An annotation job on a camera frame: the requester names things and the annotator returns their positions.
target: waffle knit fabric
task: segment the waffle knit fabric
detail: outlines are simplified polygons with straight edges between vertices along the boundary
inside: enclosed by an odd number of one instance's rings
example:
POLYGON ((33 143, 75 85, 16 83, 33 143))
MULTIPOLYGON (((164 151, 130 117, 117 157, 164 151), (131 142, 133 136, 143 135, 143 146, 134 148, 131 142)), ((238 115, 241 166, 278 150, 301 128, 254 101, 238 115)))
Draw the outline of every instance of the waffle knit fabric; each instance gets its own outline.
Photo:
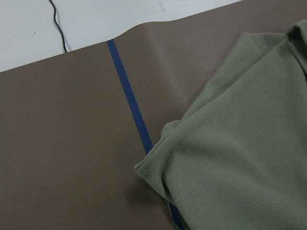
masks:
POLYGON ((307 230, 307 21, 243 33, 134 166, 192 230, 307 230))

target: blue painter's tape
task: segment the blue painter's tape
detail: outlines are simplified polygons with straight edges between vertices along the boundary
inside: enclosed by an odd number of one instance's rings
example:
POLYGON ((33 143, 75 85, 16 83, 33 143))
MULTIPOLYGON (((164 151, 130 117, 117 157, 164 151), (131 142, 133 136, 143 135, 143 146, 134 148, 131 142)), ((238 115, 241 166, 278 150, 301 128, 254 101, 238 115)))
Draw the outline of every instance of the blue painter's tape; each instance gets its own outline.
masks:
MULTIPOLYGON (((123 66, 123 63, 121 62, 121 59, 120 59, 120 56, 119 56, 114 40, 113 39, 109 40, 106 43, 107 43, 107 46, 109 47, 119 80, 121 82, 121 86, 126 95, 126 99, 128 101, 135 125, 138 129, 143 147, 145 149, 145 153, 148 154, 149 151, 153 148, 153 144, 149 137, 149 134, 148 134, 146 125, 144 123, 142 114, 140 112, 138 103, 136 102, 136 99, 135 99, 133 90, 131 88, 128 76, 126 74, 125 68, 123 66)), ((183 230, 178 209, 169 202, 167 202, 167 204, 168 204, 168 207, 171 213, 171 219, 173 223, 176 225, 176 227, 179 230, 183 230)))

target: white surface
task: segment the white surface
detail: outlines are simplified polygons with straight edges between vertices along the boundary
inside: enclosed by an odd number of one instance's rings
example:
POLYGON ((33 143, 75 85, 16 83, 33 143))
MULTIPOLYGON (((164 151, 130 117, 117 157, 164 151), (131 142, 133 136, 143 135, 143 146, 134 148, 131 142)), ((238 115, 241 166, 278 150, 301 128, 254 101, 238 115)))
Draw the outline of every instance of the white surface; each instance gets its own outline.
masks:
MULTIPOLYGON (((239 0, 53 0, 68 51, 239 0)), ((0 0, 0 72, 63 53, 48 0, 0 0)))

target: black cable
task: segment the black cable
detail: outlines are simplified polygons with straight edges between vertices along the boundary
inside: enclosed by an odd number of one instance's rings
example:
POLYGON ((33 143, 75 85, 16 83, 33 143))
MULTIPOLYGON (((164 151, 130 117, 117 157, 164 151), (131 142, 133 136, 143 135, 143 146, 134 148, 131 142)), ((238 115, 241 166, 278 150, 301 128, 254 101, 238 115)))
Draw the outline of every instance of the black cable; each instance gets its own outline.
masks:
POLYGON ((67 49, 66 49, 66 45, 65 45, 65 40, 64 40, 64 34, 63 34, 63 32, 62 32, 61 28, 59 27, 59 24, 57 23, 57 20, 56 20, 56 14, 57 14, 56 6, 53 4, 52 0, 49 0, 49 2, 53 6, 53 10, 54 10, 53 21, 56 24, 57 28, 59 29, 59 32, 61 33, 62 41, 63 41, 63 48, 64 48, 65 53, 67 53, 67 49))

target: green fabric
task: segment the green fabric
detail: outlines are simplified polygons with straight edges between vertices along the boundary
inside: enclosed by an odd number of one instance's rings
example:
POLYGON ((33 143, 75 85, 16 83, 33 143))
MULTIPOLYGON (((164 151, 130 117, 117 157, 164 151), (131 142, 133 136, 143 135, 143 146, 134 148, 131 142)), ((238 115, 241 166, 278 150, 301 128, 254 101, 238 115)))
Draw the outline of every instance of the green fabric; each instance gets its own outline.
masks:
POLYGON ((307 230, 307 21, 246 34, 136 173, 192 230, 307 230))

